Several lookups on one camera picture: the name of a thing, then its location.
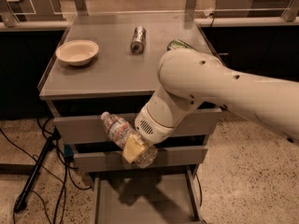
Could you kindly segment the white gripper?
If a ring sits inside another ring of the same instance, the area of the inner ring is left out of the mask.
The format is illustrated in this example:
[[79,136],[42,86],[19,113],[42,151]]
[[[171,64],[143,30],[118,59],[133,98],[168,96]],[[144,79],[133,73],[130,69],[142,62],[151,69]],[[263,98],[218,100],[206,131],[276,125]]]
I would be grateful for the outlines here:
[[[174,131],[173,128],[165,127],[154,120],[147,109],[143,106],[135,118],[135,128],[138,132],[153,145],[162,143]],[[146,142],[138,134],[130,134],[122,156],[129,162],[134,162],[137,157],[146,149]]]

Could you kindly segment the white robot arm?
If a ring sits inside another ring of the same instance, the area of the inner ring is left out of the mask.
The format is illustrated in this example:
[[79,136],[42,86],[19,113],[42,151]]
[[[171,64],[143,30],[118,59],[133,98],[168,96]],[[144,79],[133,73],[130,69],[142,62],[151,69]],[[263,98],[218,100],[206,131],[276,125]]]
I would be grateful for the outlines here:
[[135,118],[136,130],[151,145],[168,138],[204,102],[299,140],[298,82],[236,72],[193,49],[164,54],[157,77],[158,88]]

